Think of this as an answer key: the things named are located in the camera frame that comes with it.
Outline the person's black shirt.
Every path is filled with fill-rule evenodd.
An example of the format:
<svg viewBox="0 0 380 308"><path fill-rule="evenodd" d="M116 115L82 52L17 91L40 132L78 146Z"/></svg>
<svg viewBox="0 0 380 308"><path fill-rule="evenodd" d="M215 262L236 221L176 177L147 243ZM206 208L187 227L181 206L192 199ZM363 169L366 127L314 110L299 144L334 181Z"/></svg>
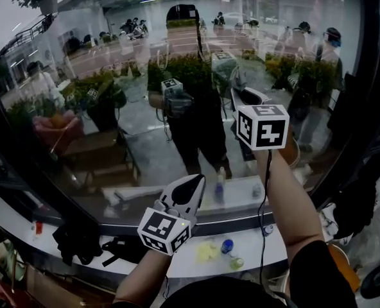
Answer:
<svg viewBox="0 0 380 308"><path fill-rule="evenodd" d="M358 308L328 246L313 241L294 256L289 268L289 297L297 308ZM170 295L160 308L289 308L259 284L233 277L193 282Z"/></svg>

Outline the black hanging jacket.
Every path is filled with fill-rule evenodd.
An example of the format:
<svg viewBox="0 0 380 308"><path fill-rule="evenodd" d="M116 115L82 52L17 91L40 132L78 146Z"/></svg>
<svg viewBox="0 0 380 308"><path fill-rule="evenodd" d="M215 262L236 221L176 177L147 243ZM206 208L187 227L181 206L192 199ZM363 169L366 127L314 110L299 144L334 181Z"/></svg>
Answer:
<svg viewBox="0 0 380 308"><path fill-rule="evenodd" d="M368 161L355 181L338 193L333 210L338 227L334 239L355 236L370 224L376 203L376 181L374 165Z"/></svg>

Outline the green drink bottle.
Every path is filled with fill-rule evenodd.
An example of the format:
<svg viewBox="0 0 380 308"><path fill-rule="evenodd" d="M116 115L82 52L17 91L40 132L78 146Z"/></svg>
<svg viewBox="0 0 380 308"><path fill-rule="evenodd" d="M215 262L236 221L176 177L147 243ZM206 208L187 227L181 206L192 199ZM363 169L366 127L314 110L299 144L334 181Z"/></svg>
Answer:
<svg viewBox="0 0 380 308"><path fill-rule="evenodd" d="M232 270L238 270L244 265L244 260L235 253L229 253L230 256L230 268Z"/></svg>

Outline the black lamp post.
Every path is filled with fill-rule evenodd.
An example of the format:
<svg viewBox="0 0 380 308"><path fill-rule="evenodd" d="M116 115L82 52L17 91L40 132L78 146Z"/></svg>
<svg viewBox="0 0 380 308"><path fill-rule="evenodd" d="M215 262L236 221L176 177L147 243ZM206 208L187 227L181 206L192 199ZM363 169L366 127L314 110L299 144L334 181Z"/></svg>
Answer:
<svg viewBox="0 0 380 308"><path fill-rule="evenodd" d="M201 40L201 34L200 34L200 21L198 19L196 20L196 43L197 43L198 57L200 60L204 60L202 40Z"/></svg>

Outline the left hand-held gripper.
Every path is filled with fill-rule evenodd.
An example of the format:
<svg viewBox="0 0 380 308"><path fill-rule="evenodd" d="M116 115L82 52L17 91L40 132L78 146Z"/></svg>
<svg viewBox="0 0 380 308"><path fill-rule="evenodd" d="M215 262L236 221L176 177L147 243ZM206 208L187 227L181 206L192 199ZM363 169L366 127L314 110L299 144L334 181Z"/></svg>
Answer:
<svg viewBox="0 0 380 308"><path fill-rule="evenodd" d="M143 245L165 255L176 253L193 235L205 186L202 174L187 175L167 185L139 223L137 233Z"/></svg>

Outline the green shrub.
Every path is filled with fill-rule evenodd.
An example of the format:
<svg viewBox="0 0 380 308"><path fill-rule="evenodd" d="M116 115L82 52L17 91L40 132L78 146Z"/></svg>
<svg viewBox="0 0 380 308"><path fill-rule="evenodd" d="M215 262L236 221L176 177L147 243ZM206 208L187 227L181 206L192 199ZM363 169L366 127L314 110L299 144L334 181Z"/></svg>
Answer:
<svg viewBox="0 0 380 308"><path fill-rule="evenodd" d="M149 91L160 92L161 82L176 79L187 92L218 88L225 92L231 88L230 77L223 72L212 70L212 59L197 54L160 55L148 62Z"/></svg>
<svg viewBox="0 0 380 308"><path fill-rule="evenodd" d="M100 71L85 78L75 78L61 94L66 107L77 111L102 105L121 108L127 102L123 79L115 71Z"/></svg>

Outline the white window sill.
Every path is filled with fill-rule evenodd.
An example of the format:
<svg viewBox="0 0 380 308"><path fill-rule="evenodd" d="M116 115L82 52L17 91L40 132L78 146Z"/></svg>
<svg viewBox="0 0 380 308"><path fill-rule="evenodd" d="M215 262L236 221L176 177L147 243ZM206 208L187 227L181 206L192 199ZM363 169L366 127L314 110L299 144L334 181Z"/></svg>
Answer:
<svg viewBox="0 0 380 308"><path fill-rule="evenodd" d="M42 252L58 258L61 257L57 243L53 239L53 232L56 227L45 224L42 226L42 233L37 235L33 223L13 210L1 197L0 227L14 238ZM217 247L220 247L226 238L234 242L232 255L243 259L243 265L239 268L240 271L252 270L260 267L261 263L269 265L287 258L282 237L276 226L273 227L273 232L266 237L265 250L262 250L263 238L258 229L231 232L212 237L192 237L174 254L168 269L168 278L207 277L232 273L234 270L230 267L230 261L222 254L207 262L201 262L197 256L202 243L211 240Z"/></svg>

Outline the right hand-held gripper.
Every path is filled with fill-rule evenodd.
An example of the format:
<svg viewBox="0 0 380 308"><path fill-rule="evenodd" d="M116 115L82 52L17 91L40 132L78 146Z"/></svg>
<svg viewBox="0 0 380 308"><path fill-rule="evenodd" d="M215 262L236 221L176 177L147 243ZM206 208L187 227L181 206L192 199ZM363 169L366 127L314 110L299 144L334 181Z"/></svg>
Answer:
<svg viewBox="0 0 380 308"><path fill-rule="evenodd" d="M253 152L286 147L289 114L283 105L263 105L269 97L250 87L231 88L235 134L244 159L253 159Z"/></svg>

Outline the black garment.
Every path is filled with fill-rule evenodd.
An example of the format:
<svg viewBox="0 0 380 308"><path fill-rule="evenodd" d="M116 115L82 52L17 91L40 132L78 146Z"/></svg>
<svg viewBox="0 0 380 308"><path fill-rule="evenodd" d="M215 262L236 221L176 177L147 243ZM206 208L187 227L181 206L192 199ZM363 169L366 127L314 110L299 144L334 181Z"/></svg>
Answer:
<svg viewBox="0 0 380 308"><path fill-rule="evenodd" d="M63 262L68 266L72 265L74 256L82 265L88 265L103 253L98 226L63 224L53 232L53 238Z"/></svg>

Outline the person's right forearm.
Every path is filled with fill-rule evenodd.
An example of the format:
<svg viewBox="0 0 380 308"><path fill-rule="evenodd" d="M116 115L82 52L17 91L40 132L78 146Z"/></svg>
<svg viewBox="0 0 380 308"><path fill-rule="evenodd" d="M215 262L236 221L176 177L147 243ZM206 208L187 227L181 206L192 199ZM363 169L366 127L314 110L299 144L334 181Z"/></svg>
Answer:
<svg viewBox="0 0 380 308"><path fill-rule="evenodd" d="M268 176L267 196L286 248L297 250L323 241L322 225L311 198L277 150L254 153L259 174Z"/></svg>

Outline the yellow cloth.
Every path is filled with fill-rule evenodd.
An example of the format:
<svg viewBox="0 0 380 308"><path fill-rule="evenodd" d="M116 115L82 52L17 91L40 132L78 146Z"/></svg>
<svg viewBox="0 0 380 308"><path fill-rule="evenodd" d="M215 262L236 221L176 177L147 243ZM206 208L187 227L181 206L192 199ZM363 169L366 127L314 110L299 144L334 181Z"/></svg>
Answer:
<svg viewBox="0 0 380 308"><path fill-rule="evenodd" d="M205 263L217 259L220 249L213 241L204 241L196 248L196 261Z"/></svg>

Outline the wooden chair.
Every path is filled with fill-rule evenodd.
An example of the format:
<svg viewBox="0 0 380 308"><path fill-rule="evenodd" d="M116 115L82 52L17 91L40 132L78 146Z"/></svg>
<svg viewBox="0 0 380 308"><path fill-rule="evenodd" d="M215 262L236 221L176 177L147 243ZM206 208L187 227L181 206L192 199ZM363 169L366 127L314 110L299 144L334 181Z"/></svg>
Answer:
<svg viewBox="0 0 380 308"><path fill-rule="evenodd" d="M25 292L43 308L110 308L113 292L71 275L40 271L20 263Z"/></svg>

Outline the person's left forearm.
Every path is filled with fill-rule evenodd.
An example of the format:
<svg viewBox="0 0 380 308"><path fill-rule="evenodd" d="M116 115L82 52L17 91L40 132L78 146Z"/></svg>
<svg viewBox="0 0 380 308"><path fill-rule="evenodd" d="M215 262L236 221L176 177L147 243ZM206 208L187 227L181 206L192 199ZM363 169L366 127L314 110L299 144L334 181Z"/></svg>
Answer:
<svg viewBox="0 0 380 308"><path fill-rule="evenodd" d="M156 299L172 256L149 250L117 288L112 307L149 308Z"/></svg>

